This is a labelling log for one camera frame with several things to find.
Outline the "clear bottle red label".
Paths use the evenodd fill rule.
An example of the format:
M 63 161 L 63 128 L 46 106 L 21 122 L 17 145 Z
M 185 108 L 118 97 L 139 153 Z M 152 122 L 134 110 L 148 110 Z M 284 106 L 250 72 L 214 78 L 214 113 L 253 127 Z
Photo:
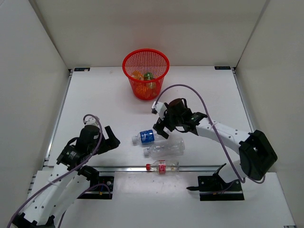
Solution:
M 146 164 L 146 170 L 158 174 L 166 174 L 179 170 L 179 162 L 175 160 L 157 160 L 154 163 Z

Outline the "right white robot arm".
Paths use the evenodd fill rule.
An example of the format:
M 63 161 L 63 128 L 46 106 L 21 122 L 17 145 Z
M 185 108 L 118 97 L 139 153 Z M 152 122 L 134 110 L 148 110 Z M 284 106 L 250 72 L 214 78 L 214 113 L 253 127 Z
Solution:
M 221 165 L 212 174 L 210 192 L 222 192 L 238 180 L 250 179 L 262 183 L 277 161 L 277 155 L 263 132 L 255 130 L 247 133 L 209 120 L 206 114 L 192 112 L 184 98 L 177 98 L 169 104 L 154 102 L 152 113 L 159 116 L 153 129 L 164 138 L 169 137 L 166 129 L 172 132 L 181 127 L 181 133 L 211 139 L 239 156 L 239 160 Z

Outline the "clear plastic bottle white cap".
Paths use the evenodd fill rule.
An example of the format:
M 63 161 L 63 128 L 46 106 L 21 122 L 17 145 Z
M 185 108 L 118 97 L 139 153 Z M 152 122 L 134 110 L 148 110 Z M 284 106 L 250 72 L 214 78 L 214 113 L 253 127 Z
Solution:
M 172 138 L 158 142 L 143 150 L 145 157 L 162 158 L 168 156 L 181 156 L 185 150 L 185 143 L 182 138 Z

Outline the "blue label clear bottle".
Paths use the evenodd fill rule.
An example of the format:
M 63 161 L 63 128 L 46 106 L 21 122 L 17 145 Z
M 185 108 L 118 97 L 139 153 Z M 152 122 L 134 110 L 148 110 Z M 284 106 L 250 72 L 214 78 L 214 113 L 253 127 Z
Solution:
M 154 130 L 145 130 L 139 132 L 137 135 L 132 137 L 132 143 L 134 145 L 145 145 L 159 141 L 159 135 Z

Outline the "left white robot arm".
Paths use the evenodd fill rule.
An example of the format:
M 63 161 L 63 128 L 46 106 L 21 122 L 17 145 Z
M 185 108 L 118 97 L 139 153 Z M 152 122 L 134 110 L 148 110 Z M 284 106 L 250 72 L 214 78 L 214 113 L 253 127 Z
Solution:
M 86 163 L 95 155 L 116 149 L 120 141 L 110 126 L 86 125 L 78 137 L 68 141 L 44 187 L 24 202 L 9 224 L 18 228 L 54 228 L 67 208 L 82 194 L 103 183 L 99 171 Z

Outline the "green plastic bottle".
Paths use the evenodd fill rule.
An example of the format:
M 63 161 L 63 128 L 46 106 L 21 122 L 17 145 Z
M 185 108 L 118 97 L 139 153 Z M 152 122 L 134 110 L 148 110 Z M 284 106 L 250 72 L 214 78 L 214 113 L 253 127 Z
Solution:
M 154 75 L 151 72 L 147 72 L 144 74 L 143 78 L 145 81 L 151 81 L 154 79 Z

